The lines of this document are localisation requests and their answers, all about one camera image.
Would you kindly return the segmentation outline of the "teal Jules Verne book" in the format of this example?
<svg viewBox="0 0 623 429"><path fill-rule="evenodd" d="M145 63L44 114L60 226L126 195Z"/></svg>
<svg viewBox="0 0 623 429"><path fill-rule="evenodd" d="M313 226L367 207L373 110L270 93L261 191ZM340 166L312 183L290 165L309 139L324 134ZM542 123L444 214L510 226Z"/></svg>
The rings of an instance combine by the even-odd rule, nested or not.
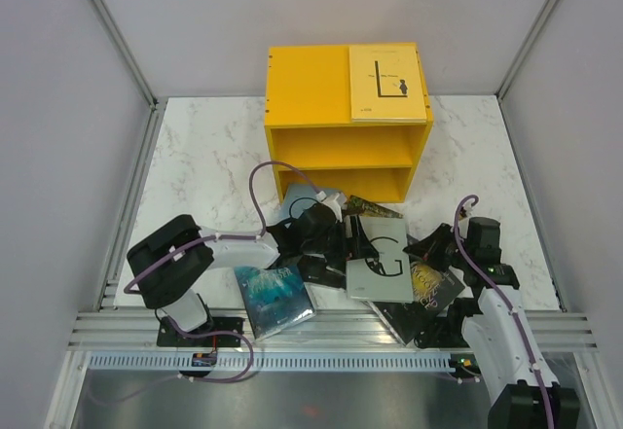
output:
<svg viewBox="0 0 623 429"><path fill-rule="evenodd" d="M237 267L234 273L257 341L316 316L312 298L296 266Z"/></svg>

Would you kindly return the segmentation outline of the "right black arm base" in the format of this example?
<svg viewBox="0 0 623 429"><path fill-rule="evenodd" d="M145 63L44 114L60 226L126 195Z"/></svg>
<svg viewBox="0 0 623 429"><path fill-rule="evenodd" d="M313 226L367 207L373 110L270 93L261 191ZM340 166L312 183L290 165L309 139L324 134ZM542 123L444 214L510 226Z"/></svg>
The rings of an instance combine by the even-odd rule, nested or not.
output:
<svg viewBox="0 0 623 429"><path fill-rule="evenodd" d="M415 336L414 345L420 349L466 348L467 342L462 336L461 327L471 303L471 299L455 299L449 305L445 316L435 317Z"/></svg>

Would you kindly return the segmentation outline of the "yellow L book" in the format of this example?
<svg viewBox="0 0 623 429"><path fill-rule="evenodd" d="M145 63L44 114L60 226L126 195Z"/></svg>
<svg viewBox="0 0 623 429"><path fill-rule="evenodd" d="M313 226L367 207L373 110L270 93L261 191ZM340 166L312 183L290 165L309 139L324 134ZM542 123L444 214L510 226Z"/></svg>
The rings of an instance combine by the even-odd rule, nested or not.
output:
<svg viewBox="0 0 623 429"><path fill-rule="evenodd" d="M348 48L351 119L423 123L426 105L417 47L366 44Z"/></svg>

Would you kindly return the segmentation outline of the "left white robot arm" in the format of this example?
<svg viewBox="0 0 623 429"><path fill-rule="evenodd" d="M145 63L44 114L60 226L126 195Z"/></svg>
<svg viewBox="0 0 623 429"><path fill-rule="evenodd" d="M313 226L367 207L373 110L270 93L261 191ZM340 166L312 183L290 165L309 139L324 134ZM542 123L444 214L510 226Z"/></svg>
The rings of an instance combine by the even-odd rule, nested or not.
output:
<svg viewBox="0 0 623 429"><path fill-rule="evenodd" d="M272 269L318 259L344 272L350 260L378 260L380 254L358 216L337 214L316 202L296 217L258 232L219 232L179 215L131 247L132 280L124 292L161 313L169 327L193 346L206 344L215 331L209 308L193 291L198 279L217 268Z"/></svg>

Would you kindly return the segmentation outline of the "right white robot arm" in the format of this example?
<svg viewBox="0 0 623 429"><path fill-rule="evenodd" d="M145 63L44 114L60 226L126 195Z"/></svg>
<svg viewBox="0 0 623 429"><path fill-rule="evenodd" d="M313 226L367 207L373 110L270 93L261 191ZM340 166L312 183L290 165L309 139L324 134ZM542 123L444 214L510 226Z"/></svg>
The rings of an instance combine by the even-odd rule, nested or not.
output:
<svg viewBox="0 0 623 429"><path fill-rule="evenodd" d="M472 292L428 313L413 342L419 348L471 349L490 397L489 427L576 427L579 397L559 382L538 347L518 278L501 260L499 221L472 217L465 234L458 225L442 224L405 251L440 273L460 270Z"/></svg>

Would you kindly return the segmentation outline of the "light blue O S book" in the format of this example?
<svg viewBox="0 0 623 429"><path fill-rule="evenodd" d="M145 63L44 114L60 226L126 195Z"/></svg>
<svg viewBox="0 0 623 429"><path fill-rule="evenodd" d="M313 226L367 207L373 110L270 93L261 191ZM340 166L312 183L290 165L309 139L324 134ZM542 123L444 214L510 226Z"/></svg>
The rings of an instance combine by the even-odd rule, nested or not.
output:
<svg viewBox="0 0 623 429"><path fill-rule="evenodd" d="M320 188L326 195L331 195L339 190L332 188ZM315 198L316 191L308 184L292 183L288 186L286 195L279 211L279 220L299 218L305 210L312 207L318 201Z"/></svg>

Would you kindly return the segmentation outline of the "grey G book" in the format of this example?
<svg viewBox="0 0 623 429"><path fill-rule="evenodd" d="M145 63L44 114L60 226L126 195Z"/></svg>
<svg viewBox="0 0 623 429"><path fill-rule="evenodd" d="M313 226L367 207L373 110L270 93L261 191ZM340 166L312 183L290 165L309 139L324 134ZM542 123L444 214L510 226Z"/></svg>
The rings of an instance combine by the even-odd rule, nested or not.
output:
<svg viewBox="0 0 623 429"><path fill-rule="evenodd" d="M407 247L407 226L403 219L360 217L359 231L376 250L347 261L347 294L351 299L411 303L414 292Z"/></svg>

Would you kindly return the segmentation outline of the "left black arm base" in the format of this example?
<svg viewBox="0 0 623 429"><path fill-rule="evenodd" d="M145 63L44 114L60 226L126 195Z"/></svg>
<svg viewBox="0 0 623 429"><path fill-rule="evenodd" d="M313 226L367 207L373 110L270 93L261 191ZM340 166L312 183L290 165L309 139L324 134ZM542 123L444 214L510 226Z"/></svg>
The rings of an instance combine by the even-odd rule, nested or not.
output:
<svg viewBox="0 0 623 429"><path fill-rule="evenodd" d="M204 336L207 333L229 332L243 334L244 319L241 317L213 317L210 322L198 327L196 330L187 332L187 335ZM157 347L176 348L234 348L240 347L240 339L228 335L210 337L196 337L194 339L180 334L172 325L168 316L160 320Z"/></svg>

